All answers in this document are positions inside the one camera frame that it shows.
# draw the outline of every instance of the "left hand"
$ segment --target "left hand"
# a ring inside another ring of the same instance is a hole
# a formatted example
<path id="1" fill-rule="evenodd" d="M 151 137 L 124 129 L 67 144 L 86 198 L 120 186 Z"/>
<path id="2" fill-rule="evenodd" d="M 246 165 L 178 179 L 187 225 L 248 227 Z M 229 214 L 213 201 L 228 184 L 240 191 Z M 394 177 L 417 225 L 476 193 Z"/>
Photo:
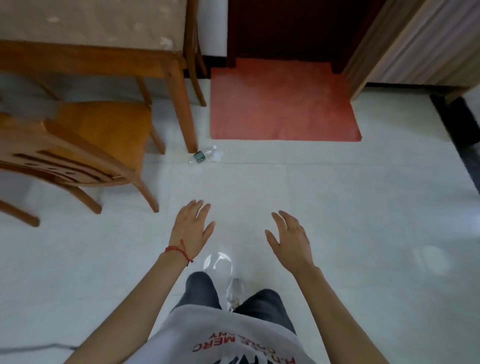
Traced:
<path id="1" fill-rule="evenodd" d="M 206 204 L 200 210 L 203 204 L 203 200 L 198 202 L 192 200 L 187 206 L 180 209 L 168 242 L 169 246 L 177 246 L 183 250 L 183 246 L 180 244 L 180 239 L 182 239 L 187 256 L 190 259 L 194 259 L 201 252 L 215 228 L 215 221 L 212 221 L 204 230 L 205 220 L 211 205 Z"/>

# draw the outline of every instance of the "wooden chair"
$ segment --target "wooden chair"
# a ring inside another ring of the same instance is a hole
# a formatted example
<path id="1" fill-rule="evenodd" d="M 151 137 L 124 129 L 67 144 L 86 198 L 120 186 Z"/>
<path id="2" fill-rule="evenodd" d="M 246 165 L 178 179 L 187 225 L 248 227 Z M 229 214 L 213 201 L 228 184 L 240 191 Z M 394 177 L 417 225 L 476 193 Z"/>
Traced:
<path id="1" fill-rule="evenodd" d="M 20 221 L 23 221 L 24 223 L 33 226 L 34 228 L 38 227 L 40 225 L 40 219 L 30 215 L 29 213 L 22 211 L 19 208 L 16 208 L 13 205 L 10 205 L 9 203 L 0 200 L 0 211 L 6 213 L 7 215 L 10 215 L 14 218 L 19 219 Z"/>
<path id="2" fill-rule="evenodd" d="M 48 175 L 50 183 L 96 213 L 101 211 L 96 203 L 71 187 L 132 183 L 158 212 L 157 200 L 140 178 L 149 135 L 164 154 L 151 110 L 142 103 L 61 103 L 55 120 L 25 121 L 0 113 L 0 161 L 40 179 L 40 172 Z"/>

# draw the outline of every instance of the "plastic water bottle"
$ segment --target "plastic water bottle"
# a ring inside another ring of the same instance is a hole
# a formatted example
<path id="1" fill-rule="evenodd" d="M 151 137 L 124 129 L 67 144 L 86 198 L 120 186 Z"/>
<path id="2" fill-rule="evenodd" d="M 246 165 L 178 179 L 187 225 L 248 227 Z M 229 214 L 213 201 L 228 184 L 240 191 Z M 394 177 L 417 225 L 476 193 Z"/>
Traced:
<path id="1" fill-rule="evenodd" d="M 193 155 L 192 158 L 188 161 L 189 164 L 198 164 L 202 163 L 205 160 L 209 161 L 217 161 L 217 158 L 213 158 L 217 151 L 216 146 L 211 146 L 210 148 L 207 148 L 204 152 L 199 151 Z"/>

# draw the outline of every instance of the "right hand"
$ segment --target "right hand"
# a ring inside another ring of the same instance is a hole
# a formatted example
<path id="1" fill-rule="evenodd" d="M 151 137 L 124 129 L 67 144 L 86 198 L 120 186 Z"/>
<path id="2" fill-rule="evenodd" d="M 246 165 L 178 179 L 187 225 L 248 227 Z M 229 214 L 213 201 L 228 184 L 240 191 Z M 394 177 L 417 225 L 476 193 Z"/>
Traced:
<path id="1" fill-rule="evenodd" d="M 285 211 L 279 211 L 278 214 L 272 212 L 272 217 L 278 226 L 280 243 L 270 230 L 265 230 L 265 235 L 283 267 L 294 276 L 305 269 L 315 267 L 310 242 L 299 221 Z"/>

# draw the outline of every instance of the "sneaker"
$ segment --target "sneaker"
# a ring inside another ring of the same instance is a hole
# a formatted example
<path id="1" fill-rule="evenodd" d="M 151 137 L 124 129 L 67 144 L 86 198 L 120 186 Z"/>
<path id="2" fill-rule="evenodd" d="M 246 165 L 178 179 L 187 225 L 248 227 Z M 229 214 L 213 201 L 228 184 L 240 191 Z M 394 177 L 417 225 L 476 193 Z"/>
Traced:
<path id="1" fill-rule="evenodd" d="M 227 288 L 227 308 L 232 312 L 243 303 L 245 288 L 240 278 L 232 278 Z"/>

